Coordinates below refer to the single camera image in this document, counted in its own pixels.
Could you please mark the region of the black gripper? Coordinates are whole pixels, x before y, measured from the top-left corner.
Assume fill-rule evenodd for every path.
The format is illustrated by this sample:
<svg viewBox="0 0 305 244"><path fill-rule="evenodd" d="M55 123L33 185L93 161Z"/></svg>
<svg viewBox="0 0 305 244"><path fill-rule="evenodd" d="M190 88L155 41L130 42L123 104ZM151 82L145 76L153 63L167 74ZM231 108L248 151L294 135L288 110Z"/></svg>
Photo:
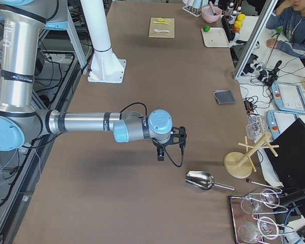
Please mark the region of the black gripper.
<svg viewBox="0 0 305 244"><path fill-rule="evenodd" d="M157 148L157 159L158 159L158 161L164 161L164 152L166 150L166 146L168 145L168 142L161 143L157 139L152 139L152 142Z"/></svg>

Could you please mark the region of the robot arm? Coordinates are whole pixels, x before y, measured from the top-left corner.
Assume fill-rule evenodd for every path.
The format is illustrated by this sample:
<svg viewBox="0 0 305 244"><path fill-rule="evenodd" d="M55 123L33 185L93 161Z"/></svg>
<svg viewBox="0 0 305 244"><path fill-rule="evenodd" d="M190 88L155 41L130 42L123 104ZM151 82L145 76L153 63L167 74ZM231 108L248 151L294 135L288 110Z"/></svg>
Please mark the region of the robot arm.
<svg viewBox="0 0 305 244"><path fill-rule="evenodd" d="M66 1L1 1L5 20L0 71L0 151L10 151L48 134L71 131L112 132L117 142L151 139L162 160L174 142L170 114L162 109L148 116L137 112L68 113L31 105L35 64L42 29L66 30Z"/></svg>

